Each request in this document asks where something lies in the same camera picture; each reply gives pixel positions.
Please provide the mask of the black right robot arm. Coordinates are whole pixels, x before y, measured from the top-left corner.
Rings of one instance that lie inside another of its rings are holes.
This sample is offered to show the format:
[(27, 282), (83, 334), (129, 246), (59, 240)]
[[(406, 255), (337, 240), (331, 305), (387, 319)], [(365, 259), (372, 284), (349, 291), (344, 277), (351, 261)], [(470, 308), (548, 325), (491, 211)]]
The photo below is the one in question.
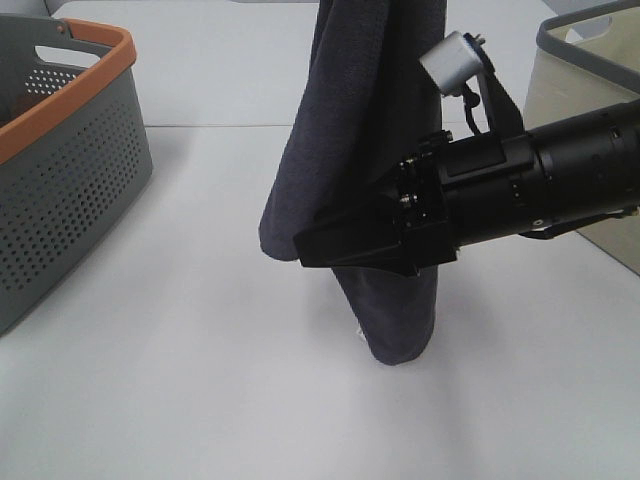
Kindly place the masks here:
[(398, 240), (383, 265), (414, 276), (467, 245), (549, 240), (639, 206), (639, 103), (619, 103), (511, 137), (426, 142), (395, 170)]

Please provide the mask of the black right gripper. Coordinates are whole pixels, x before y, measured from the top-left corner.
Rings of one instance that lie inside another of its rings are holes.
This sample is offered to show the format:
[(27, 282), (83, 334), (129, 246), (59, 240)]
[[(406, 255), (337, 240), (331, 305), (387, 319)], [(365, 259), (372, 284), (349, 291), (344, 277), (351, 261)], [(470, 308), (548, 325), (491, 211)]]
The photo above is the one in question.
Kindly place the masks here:
[(319, 220), (293, 237), (302, 266), (417, 276), (456, 260), (463, 246), (528, 232), (540, 218), (540, 160), (530, 133), (454, 140), (440, 130), (390, 175), (393, 218), (365, 208)]

